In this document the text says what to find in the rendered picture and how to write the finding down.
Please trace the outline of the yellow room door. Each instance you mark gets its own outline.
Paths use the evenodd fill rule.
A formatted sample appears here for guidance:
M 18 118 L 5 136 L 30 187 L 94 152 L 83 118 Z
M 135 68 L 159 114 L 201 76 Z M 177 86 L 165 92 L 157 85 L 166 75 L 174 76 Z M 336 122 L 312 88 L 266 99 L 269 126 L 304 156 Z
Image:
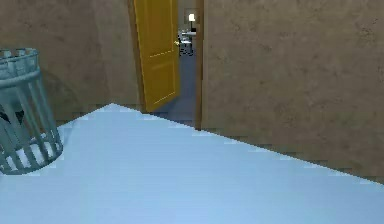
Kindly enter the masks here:
M 134 0 L 145 110 L 180 94 L 177 0 Z

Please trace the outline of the grey slatted waste bin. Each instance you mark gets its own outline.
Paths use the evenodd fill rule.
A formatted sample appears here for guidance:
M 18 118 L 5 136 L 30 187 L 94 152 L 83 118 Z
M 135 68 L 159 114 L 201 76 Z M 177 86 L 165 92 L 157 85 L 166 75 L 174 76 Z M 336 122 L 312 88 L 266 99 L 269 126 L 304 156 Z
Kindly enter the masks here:
M 35 48 L 0 48 L 0 173 L 23 175 L 63 152 Z

